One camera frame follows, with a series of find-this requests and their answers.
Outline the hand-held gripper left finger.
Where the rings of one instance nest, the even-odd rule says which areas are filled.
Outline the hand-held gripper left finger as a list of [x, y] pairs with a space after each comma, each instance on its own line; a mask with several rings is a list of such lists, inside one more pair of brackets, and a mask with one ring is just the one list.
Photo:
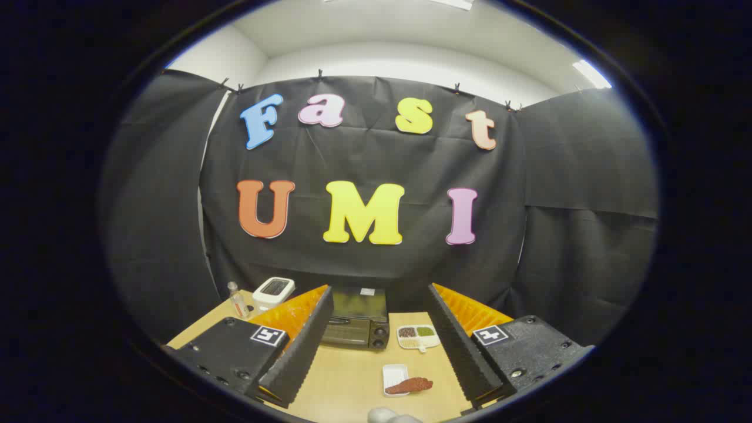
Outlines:
[[287, 408], [296, 398], [333, 313], [320, 286], [255, 316], [223, 317], [167, 353], [207, 382]]

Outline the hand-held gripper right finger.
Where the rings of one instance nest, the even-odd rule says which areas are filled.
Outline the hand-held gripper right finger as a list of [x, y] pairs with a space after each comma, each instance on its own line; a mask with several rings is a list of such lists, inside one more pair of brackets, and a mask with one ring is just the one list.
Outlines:
[[427, 287], [425, 310], [473, 409], [527, 394], [593, 351], [541, 317], [511, 318], [440, 284]]

